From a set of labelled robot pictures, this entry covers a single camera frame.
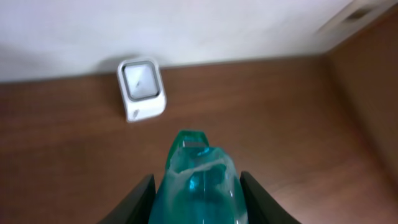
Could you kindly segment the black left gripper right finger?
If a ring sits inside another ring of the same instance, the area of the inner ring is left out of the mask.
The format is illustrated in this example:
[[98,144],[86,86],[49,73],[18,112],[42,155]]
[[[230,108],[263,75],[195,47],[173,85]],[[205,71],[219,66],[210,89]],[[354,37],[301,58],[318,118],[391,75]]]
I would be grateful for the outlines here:
[[301,224],[281,207],[249,172],[242,171],[240,183],[249,224]]

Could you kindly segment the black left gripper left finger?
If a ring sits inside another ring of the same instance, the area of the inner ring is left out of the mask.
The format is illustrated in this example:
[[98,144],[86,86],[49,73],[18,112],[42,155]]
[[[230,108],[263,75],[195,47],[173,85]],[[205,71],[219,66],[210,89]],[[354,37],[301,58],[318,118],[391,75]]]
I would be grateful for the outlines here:
[[155,179],[146,175],[98,224],[148,224],[155,200]]

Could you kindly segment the blue mouthwash bottle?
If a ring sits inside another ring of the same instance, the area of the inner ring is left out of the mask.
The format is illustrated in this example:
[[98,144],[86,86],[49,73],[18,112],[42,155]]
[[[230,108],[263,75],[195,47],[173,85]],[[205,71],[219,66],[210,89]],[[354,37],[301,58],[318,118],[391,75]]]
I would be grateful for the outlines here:
[[244,224],[248,211],[232,158],[204,132],[181,130],[170,148],[149,223]]

